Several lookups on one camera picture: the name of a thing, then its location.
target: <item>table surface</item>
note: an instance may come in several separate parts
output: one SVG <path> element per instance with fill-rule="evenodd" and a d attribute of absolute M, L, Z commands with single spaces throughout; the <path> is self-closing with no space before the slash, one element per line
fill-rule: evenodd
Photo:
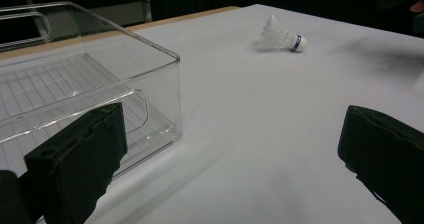
<path fill-rule="evenodd" d="M 304 53 L 258 52 L 272 15 Z M 337 156 L 346 109 L 424 130 L 424 40 L 253 5 L 136 33 L 181 56 L 183 137 L 94 223 L 400 223 Z"/>

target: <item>blue band on shuttlecock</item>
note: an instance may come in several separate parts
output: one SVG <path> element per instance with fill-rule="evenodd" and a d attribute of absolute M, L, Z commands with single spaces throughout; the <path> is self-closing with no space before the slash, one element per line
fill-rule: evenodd
<path fill-rule="evenodd" d="M 290 50 L 290 51 L 296 51 L 297 48 L 299 47 L 300 41 L 302 40 L 302 37 L 297 35 L 297 40 L 296 40 L 296 44 L 294 44 L 294 47 Z"/>

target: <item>transparent container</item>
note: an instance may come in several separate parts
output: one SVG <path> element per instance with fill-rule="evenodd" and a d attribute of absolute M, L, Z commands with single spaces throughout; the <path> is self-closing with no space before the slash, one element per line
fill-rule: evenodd
<path fill-rule="evenodd" d="M 0 169 L 20 176 L 24 155 L 113 102 L 128 142 L 115 179 L 179 140 L 177 54 L 67 2 L 0 9 L 1 37 Z"/>

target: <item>white shuttlecock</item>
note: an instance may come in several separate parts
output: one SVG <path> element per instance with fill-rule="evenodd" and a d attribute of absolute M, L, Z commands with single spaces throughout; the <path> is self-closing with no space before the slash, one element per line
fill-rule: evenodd
<path fill-rule="evenodd" d="M 263 28 L 258 50 L 289 49 L 292 52 L 303 52 L 307 44 L 304 37 L 293 33 L 272 15 Z"/>

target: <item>shuttlecock cork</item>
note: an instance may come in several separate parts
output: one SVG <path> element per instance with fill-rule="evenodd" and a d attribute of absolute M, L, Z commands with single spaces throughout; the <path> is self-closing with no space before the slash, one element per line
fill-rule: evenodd
<path fill-rule="evenodd" d="M 258 50 L 288 49 L 292 52 L 303 52 L 307 45 L 304 37 L 293 33 L 278 17 L 272 15 L 263 28 Z"/>

